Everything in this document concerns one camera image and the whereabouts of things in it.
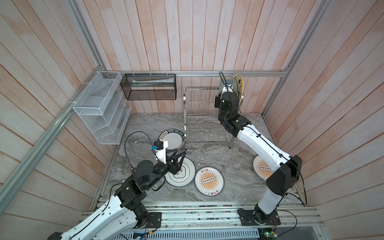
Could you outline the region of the white plate with flower outline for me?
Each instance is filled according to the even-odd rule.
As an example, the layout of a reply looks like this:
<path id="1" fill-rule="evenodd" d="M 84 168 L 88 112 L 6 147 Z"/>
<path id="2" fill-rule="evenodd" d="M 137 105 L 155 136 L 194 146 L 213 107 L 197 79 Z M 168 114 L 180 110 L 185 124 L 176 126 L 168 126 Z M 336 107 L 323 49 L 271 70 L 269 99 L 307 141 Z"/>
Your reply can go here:
<path id="1" fill-rule="evenodd" d="M 191 183 L 196 174 L 195 164 L 187 157 L 184 158 L 182 168 L 176 175 L 166 174 L 166 181 L 174 187 L 184 187 Z"/>

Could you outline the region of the pale green plate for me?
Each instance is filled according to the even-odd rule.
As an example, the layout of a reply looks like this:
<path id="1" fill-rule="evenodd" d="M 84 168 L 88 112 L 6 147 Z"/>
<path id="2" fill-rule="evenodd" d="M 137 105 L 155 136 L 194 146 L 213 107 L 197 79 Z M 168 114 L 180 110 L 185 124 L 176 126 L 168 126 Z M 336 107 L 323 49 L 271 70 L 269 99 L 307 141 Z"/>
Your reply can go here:
<path id="1" fill-rule="evenodd" d="M 220 84 L 220 87 L 219 87 L 219 94 L 222 94 L 222 93 L 223 93 L 223 92 L 222 92 L 222 91 L 223 91 L 223 86 L 225 85 L 225 84 L 224 84 L 224 80 L 225 80 L 225 79 L 221 79 L 221 84 Z"/>

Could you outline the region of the cream plate with berry sprigs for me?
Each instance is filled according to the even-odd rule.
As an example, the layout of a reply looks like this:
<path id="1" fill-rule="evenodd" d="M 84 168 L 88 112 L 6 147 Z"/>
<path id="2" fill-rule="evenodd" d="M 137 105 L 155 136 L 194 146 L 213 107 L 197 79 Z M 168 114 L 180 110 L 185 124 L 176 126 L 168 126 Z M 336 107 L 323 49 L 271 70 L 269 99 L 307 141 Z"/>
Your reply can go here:
<path id="1" fill-rule="evenodd" d="M 232 81 L 232 91 L 233 93 L 235 93 L 236 96 L 238 96 L 238 81 L 236 78 L 231 78 L 231 81 Z"/>

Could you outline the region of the cat and stars orange-rim plate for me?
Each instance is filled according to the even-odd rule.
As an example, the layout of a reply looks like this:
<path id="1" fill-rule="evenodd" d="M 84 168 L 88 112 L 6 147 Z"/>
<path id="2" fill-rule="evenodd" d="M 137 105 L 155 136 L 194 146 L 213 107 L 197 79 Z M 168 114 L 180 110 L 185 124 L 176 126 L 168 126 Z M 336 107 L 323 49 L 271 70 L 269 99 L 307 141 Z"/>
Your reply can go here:
<path id="1" fill-rule="evenodd" d="M 238 99 L 239 99 L 239 106 L 242 105 L 242 101 L 243 101 L 243 94 L 244 94 L 244 80 L 243 80 L 243 77 L 241 74 L 235 74 L 234 76 L 232 76 L 232 78 L 236 78 L 237 81 L 238 81 Z"/>

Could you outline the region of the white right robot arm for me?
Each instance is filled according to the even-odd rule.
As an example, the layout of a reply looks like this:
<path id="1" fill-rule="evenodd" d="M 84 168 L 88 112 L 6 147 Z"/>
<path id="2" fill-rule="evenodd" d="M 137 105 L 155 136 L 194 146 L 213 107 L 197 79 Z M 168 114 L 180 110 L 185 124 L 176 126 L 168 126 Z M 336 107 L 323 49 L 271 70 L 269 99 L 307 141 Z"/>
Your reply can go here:
<path id="1" fill-rule="evenodd" d="M 273 171 L 266 180 L 268 188 L 253 213 L 255 222 L 265 225 L 287 191 L 299 180 L 302 159 L 290 156 L 265 138 L 251 121 L 238 113 L 239 102 L 235 93 L 223 91 L 215 98 L 215 108 L 219 109 L 218 120 L 223 127 L 254 150 Z"/>

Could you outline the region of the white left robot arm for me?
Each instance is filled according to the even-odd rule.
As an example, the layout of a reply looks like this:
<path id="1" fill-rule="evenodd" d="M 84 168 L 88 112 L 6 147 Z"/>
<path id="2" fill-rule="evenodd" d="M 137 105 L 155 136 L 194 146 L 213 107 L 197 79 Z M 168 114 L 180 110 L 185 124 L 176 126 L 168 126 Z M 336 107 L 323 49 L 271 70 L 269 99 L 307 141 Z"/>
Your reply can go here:
<path id="1" fill-rule="evenodd" d="M 161 150 L 162 159 L 156 164 L 151 160 L 143 160 L 133 168 L 129 176 L 110 199 L 88 218 L 74 228 L 64 232 L 55 232 L 50 240 L 110 240 L 128 229 L 142 227 L 148 222 L 149 213 L 142 200 L 147 191 L 167 173 L 177 174 L 183 165 L 186 152 L 172 150 L 167 155 Z"/>

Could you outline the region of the stainless steel dish rack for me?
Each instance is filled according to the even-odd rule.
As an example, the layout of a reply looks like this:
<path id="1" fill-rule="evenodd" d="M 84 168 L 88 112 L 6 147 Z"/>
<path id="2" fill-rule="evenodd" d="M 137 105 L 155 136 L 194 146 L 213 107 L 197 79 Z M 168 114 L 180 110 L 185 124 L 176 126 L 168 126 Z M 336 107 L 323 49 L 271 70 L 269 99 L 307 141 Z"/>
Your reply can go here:
<path id="1" fill-rule="evenodd" d="M 188 144 L 228 144 L 232 147 L 235 137 L 221 125 L 219 109 L 215 108 L 215 98 L 221 92 L 219 87 L 185 88 L 184 129 Z"/>

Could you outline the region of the dark-rim lettered white plate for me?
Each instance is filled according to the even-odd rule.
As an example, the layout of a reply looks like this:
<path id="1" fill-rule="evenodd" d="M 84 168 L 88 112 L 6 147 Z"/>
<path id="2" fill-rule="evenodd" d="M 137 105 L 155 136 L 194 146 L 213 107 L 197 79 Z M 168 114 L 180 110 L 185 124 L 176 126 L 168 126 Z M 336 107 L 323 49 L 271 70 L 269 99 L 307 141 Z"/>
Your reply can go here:
<path id="1" fill-rule="evenodd" d="M 168 143 L 167 150 L 180 150 L 186 143 L 186 134 L 178 129 L 168 129 L 159 135 L 159 140 Z"/>

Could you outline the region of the orange sunburst plate centre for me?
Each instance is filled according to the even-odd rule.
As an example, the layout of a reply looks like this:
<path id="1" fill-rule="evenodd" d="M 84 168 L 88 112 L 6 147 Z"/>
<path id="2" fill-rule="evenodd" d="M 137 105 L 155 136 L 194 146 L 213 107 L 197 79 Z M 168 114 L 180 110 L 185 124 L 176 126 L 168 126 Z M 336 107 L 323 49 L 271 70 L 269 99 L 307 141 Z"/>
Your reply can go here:
<path id="1" fill-rule="evenodd" d="M 208 197 L 219 195 L 225 185 L 223 175 L 213 167 L 203 167 L 196 172 L 195 186 L 197 190 Z"/>

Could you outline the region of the orange sunburst plate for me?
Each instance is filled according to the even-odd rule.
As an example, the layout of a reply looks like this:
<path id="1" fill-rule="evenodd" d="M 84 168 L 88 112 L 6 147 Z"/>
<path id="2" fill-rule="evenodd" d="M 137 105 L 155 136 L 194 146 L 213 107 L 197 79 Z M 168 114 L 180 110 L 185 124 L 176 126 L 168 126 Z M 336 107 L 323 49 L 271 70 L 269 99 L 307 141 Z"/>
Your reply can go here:
<path id="1" fill-rule="evenodd" d="M 255 156 L 253 160 L 253 169 L 257 176 L 264 181 L 274 173 L 259 155 Z"/>
<path id="2" fill-rule="evenodd" d="M 203 167 L 196 172 L 195 186 L 197 190 L 208 197 L 219 195 L 225 185 L 223 175 L 213 167 Z"/>

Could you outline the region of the orange sunburst plate right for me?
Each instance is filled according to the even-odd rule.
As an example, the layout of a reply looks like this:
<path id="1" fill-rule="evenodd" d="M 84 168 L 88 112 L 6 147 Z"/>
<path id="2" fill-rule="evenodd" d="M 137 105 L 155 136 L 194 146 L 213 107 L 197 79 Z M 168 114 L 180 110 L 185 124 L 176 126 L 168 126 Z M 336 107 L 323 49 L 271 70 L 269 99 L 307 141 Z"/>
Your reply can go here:
<path id="1" fill-rule="evenodd" d="M 253 160 L 253 169 L 257 176 L 264 181 L 274 173 L 259 155 L 255 156 Z"/>

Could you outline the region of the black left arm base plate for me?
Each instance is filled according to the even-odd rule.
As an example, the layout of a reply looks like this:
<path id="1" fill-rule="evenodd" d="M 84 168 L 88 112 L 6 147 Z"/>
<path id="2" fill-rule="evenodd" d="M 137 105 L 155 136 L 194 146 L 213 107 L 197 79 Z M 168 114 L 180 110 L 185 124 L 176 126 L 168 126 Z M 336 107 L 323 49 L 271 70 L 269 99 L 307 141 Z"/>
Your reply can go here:
<path id="1" fill-rule="evenodd" d="M 149 212 L 145 224 L 142 228 L 153 228 L 158 229 L 162 224 L 162 213 L 161 212 Z"/>

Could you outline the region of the black mesh wall basket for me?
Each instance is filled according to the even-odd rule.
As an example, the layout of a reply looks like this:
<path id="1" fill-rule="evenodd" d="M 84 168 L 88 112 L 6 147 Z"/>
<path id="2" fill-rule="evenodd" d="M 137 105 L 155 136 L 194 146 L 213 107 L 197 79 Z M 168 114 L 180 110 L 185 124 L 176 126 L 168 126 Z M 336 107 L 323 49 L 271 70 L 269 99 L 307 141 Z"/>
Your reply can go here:
<path id="1" fill-rule="evenodd" d="M 124 74 L 120 86 L 129 101 L 174 101 L 177 99 L 175 74 Z"/>

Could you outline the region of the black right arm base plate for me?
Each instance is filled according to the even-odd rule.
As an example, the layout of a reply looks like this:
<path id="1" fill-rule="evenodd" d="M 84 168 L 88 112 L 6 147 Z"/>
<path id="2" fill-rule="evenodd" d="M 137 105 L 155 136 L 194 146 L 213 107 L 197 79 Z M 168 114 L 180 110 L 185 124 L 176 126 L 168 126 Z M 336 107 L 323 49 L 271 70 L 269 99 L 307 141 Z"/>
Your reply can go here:
<path id="1" fill-rule="evenodd" d="M 271 214 L 266 215 L 262 211 L 238 209 L 237 213 L 240 217 L 242 226 L 266 226 L 281 225 L 281 220 L 277 210 L 274 210 Z"/>

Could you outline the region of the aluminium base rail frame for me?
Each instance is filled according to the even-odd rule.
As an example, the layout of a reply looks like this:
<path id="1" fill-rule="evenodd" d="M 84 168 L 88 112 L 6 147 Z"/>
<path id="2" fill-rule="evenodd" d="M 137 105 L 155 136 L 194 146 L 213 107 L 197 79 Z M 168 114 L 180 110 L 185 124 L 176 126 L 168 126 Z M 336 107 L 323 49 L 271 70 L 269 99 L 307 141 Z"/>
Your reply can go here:
<path id="1" fill-rule="evenodd" d="M 157 214 L 149 239 L 303 239 L 329 240 L 324 221 L 315 207 L 281 202 L 265 225 L 253 217 L 255 203 L 147 202 Z"/>

